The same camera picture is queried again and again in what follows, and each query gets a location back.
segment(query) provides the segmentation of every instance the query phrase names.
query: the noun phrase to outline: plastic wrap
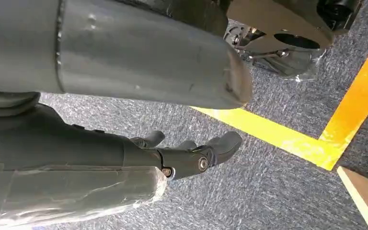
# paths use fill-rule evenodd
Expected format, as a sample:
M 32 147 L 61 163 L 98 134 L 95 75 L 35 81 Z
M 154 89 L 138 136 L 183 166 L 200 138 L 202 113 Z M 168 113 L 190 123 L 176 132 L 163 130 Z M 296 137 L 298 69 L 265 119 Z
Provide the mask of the plastic wrap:
M 255 58 L 243 56 L 253 67 L 273 72 L 285 80 L 312 81 L 317 78 L 318 67 L 326 49 L 302 49 L 278 51 L 275 55 Z
M 0 170 L 0 228 L 120 213 L 159 200 L 165 187 L 166 177 L 157 167 Z

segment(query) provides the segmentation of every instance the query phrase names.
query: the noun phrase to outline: gray metal cylinder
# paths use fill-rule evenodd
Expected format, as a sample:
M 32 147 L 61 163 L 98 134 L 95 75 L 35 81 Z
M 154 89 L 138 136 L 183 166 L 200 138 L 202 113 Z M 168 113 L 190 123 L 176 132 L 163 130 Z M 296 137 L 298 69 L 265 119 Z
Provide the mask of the gray metal cylinder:
M 58 0 L 0 0 L 0 92 L 62 92 Z
M 0 0 L 0 92 L 54 92 L 225 109 L 250 76 L 220 37 L 111 0 Z
M 217 109 L 251 94 L 246 67 L 222 38 L 114 1 L 66 1 L 60 63 L 71 93 Z

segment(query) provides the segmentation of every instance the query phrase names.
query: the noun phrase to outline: yellow tape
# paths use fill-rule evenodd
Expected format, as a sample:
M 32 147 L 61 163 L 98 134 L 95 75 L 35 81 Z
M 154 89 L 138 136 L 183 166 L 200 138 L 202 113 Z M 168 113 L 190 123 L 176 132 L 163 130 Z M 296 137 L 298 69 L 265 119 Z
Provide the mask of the yellow tape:
M 368 116 L 368 59 L 319 140 L 243 109 L 194 109 L 331 170 Z
M 319 140 L 344 152 L 368 116 L 368 58 Z

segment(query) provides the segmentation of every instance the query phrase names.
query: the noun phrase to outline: yellow floor line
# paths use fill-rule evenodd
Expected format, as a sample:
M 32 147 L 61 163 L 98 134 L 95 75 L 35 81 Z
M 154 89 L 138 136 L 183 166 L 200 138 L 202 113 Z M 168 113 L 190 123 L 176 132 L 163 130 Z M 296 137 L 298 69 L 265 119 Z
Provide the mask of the yellow floor line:
M 368 59 L 319 140 L 243 109 L 194 109 L 331 170 L 368 116 Z

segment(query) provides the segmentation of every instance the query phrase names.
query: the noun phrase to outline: bolt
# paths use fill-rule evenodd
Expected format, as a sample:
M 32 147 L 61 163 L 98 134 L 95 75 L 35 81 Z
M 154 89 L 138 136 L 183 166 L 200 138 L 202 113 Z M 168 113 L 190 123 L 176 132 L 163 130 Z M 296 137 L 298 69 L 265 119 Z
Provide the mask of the bolt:
M 235 35 L 232 37 L 232 45 L 237 45 L 239 43 L 239 35 Z
M 171 176 L 171 173 L 172 173 L 172 170 L 169 169 L 169 168 L 163 168 L 161 170 L 161 172 L 166 176 L 166 177 L 170 177 Z
M 206 157 L 201 157 L 199 160 L 198 160 L 198 168 L 200 171 L 205 171 L 207 170 L 208 168 L 208 160 Z

